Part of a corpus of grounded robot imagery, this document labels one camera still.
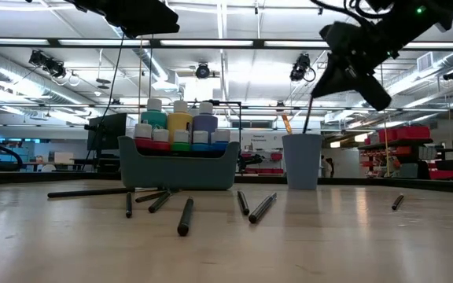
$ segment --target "ceiling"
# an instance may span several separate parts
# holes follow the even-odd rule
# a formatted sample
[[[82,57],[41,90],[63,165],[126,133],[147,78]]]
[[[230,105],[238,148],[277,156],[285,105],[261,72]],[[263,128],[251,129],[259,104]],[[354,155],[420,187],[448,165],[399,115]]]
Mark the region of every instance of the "ceiling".
[[[182,0],[166,1],[179,15],[181,30],[176,34],[154,35],[155,39],[218,39],[217,5],[225,3],[223,13],[224,39],[257,39],[260,32],[261,39],[320,39],[319,31],[334,21],[349,21],[347,16],[331,11],[324,11],[318,15],[318,8],[308,0],[259,0],[257,1],[261,13],[255,14],[256,1],[246,0]],[[328,0],[329,4],[342,5],[342,0]],[[86,38],[110,39],[117,38],[113,28],[103,17],[94,13],[83,13],[72,8],[70,4],[58,0],[34,0],[26,3],[23,0],[0,0],[0,7],[5,9],[20,9],[34,7],[62,7],[60,10],[22,12],[14,10],[0,10],[0,37],[19,38]],[[453,29],[440,33],[431,28],[420,36],[422,41],[453,41]],[[28,63],[33,49],[29,47],[0,47],[0,55],[18,65],[33,71]],[[64,87],[85,97],[88,100],[107,103],[109,90],[99,90],[96,82],[98,77],[112,80],[114,66],[119,50],[103,50],[101,62],[100,50],[84,48],[39,48],[46,55],[63,61],[69,71],[74,71],[81,78],[78,86],[66,83]],[[226,58],[225,78],[227,78],[227,97],[231,101],[242,101],[247,105],[276,105],[277,101],[284,101],[286,105],[307,105],[311,84],[292,83],[289,72],[296,58],[302,53],[308,53],[315,61],[315,69],[320,76],[326,66],[326,55],[321,50],[224,50]],[[396,60],[387,60],[381,69],[376,70],[376,77],[389,84],[389,81],[416,66],[416,60],[426,52],[402,51]],[[220,50],[207,49],[158,49],[153,50],[155,61],[162,68],[176,72],[181,82],[195,80],[193,69],[198,63],[208,63],[211,70],[221,76],[222,55]],[[178,92],[157,91],[150,87],[148,68],[143,68],[146,75],[141,77],[140,60],[133,50],[125,49],[121,52],[119,70],[113,87],[113,97],[122,98],[123,103],[135,104],[134,99],[141,94],[147,98],[162,97],[164,103],[171,103],[180,98]],[[42,70],[35,70],[46,76]],[[220,89],[220,79],[216,80],[213,97],[224,99]],[[420,84],[399,92],[393,96],[392,105],[403,107],[410,101],[421,96],[429,95],[435,90],[436,80],[425,80],[427,86]],[[315,105],[358,107],[362,98],[355,92],[333,94],[319,98]]]

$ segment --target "table surface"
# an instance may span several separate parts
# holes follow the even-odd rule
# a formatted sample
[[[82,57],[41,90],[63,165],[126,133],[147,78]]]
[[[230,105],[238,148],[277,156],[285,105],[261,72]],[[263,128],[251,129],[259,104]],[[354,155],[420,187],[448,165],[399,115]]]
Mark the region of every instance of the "table surface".
[[[453,193],[388,187],[236,185],[181,192],[157,213],[125,195],[47,200],[118,181],[0,186],[0,283],[453,282]],[[240,213],[277,202],[258,225]],[[405,201],[391,211],[400,193]],[[136,193],[138,197],[147,193]],[[188,237],[176,226],[195,200]]]

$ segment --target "marker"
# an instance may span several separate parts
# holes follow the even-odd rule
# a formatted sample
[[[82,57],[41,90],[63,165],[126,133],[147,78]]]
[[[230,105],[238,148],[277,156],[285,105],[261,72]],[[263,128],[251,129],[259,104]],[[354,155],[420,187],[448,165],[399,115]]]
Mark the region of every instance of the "marker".
[[[245,199],[245,195],[242,191],[237,191],[237,198],[239,199],[239,204],[241,205],[241,211],[243,215],[249,215],[249,206],[248,202]]]
[[[169,200],[170,197],[171,197],[171,193],[165,192],[162,196],[160,196],[160,197],[158,198],[157,201],[155,201],[155,202],[148,208],[149,213],[155,213],[155,212],[157,212],[157,210],[159,210],[159,209],[162,207],[162,205],[164,205],[165,202]]]
[[[405,197],[404,195],[400,195],[396,200],[394,200],[394,204],[392,204],[392,206],[391,206],[393,211],[398,210],[398,207],[400,206],[404,197]]]
[[[127,193],[127,210],[125,211],[125,216],[130,218],[132,216],[132,194]]]
[[[189,198],[186,201],[185,208],[182,210],[181,219],[179,220],[178,233],[179,236],[185,237],[190,230],[190,220],[192,218],[193,211],[193,198]]]
[[[83,190],[83,191],[71,191],[71,192],[57,192],[57,193],[48,193],[49,198],[56,197],[85,197],[85,196],[100,196],[116,193],[129,193],[135,192],[135,189],[121,188],[121,189],[92,189],[92,190]]]
[[[268,196],[260,205],[258,205],[258,208],[255,209],[255,211],[249,216],[249,221],[252,224],[257,223],[267,212],[267,209],[275,202],[277,199],[277,193],[273,193],[272,195]]]
[[[154,200],[156,198],[162,197],[166,192],[153,193],[148,196],[138,197],[135,199],[135,202],[141,203],[143,201]]]

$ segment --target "shelf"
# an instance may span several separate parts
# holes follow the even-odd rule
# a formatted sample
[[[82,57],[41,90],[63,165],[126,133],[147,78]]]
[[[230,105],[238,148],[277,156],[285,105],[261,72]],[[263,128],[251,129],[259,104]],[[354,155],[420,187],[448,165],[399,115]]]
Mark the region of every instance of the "shelf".
[[[427,143],[432,143],[433,140],[431,138],[426,138],[426,139],[404,139],[404,140],[397,140],[397,141],[391,141],[388,142],[388,147],[391,146],[407,146],[407,145],[424,145]],[[365,145],[365,146],[360,146],[358,149],[360,150],[365,150],[365,149],[384,149],[385,148],[385,143],[380,143],[376,145]]]

